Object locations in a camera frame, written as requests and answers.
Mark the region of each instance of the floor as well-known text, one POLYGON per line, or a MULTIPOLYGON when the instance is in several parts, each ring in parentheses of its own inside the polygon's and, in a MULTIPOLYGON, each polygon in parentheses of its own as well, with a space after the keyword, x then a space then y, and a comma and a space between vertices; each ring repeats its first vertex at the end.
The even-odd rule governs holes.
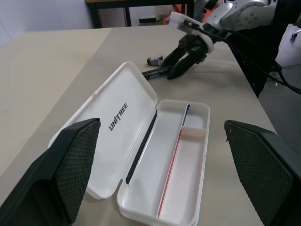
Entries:
MULTIPOLYGON (((301 33, 295 41, 291 35, 299 28, 290 25, 281 41, 277 62, 290 84, 301 87, 301 33)), ((301 153, 301 95, 268 80, 259 101, 278 135, 294 150, 301 153)))

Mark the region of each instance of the beige tabletop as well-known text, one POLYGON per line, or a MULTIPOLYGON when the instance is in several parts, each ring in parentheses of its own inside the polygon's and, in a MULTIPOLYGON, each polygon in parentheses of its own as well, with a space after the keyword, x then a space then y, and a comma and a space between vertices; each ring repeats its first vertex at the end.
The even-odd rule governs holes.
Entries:
MULTIPOLYGON (((141 71, 184 35, 168 26, 36 32, 0 46, 0 204, 50 138, 125 61, 141 71)), ((274 130, 228 46, 216 43, 183 77, 150 81, 158 101, 207 104, 210 133, 199 226, 262 226, 235 169, 223 129, 237 120, 274 130)), ((115 194, 85 195, 75 226, 141 226, 123 217, 115 194)))

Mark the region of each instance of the open case lid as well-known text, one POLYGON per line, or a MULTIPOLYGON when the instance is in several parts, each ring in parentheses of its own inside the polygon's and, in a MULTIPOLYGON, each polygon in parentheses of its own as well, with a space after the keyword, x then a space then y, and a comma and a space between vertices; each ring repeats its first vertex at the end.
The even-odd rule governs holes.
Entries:
POLYGON ((52 137, 78 121, 100 118, 87 192, 108 198, 127 175, 154 117, 157 94, 131 62, 122 64, 52 137))

